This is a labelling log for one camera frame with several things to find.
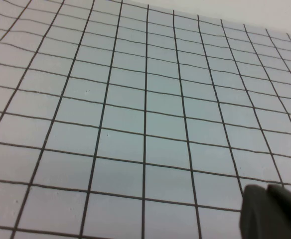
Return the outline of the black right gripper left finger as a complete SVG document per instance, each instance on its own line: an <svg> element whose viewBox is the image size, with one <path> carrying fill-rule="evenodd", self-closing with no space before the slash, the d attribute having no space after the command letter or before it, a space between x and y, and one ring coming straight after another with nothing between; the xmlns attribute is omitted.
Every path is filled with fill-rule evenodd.
<svg viewBox="0 0 291 239"><path fill-rule="evenodd" d="M247 185L244 189L240 232L243 239L265 239L267 212L269 204L266 190L258 185Z"/></svg>

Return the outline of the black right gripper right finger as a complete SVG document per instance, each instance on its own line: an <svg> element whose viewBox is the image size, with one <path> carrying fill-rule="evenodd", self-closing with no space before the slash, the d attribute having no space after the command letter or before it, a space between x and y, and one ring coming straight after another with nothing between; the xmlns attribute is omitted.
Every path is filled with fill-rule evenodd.
<svg viewBox="0 0 291 239"><path fill-rule="evenodd" d="M276 201L279 208L291 225L291 191L274 184L267 187L267 193Z"/></svg>

